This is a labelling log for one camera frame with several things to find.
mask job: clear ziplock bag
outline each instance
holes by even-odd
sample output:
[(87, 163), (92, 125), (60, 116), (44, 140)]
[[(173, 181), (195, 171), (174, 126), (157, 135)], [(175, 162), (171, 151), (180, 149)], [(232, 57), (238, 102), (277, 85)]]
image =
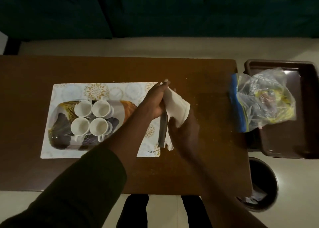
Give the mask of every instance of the clear ziplock bag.
[(254, 76), (232, 75), (230, 99), (239, 132), (296, 120), (296, 101), (286, 82), (287, 76), (281, 68), (267, 69)]

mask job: mug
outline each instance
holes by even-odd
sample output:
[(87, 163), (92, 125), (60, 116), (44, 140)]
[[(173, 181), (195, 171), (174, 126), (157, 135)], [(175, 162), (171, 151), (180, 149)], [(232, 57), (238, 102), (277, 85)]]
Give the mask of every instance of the mug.
[(92, 114), (92, 101), (81, 100), (74, 106), (74, 113), (78, 117), (88, 117)]
[(99, 142), (102, 142), (104, 137), (111, 133), (112, 129), (113, 126), (111, 122), (103, 118), (96, 118), (90, 124), (90, 132), (98, 137)]
[(84, 117), (78, 117), (71, 123), (71, 132), (75, 135), (75, 141), (77, 141), (79, 137), (89, 135), (89, 131), (90, 122)]
[(114, 108), (106, 100), (99, 100), (92, 106), (92, 112), (96, 117), (108, 119), (113, 116)]

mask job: dark green sleeve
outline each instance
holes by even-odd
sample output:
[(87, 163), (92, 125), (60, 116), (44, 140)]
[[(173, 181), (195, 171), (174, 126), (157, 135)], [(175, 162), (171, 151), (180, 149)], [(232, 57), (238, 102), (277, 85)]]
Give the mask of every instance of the dark green sleeve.
[(3, 227), (102, 227), (126, 182), (118, 157), (97, 146), (58, 176)]

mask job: leg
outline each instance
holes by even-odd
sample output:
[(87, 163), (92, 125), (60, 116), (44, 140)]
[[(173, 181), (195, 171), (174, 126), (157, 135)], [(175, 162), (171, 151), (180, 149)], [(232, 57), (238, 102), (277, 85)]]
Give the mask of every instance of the leg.
[(146, 206), (148, 194), (131, 194), (127, 197), (116, 228), (147, 228)]
[(189, 228), (212, 228), (204, 203), (199, 196), (183, 195), (181, 198), (187, 212)]

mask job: person's left hand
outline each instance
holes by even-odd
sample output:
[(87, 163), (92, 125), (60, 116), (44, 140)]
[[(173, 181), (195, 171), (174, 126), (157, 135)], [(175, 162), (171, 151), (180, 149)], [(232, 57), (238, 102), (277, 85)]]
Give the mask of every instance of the person's left hand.
[(147, 108), (148, 110), (152, 111), (153, 119), (159, 117), (165, 109), (163, 95), (164, 91), (168, 88), (169, 83), (169, 81), (166, 81), (162, 85), (160, 83), (154, 85), (148, 91), (144, 100), (140, 104), (141, 107)]

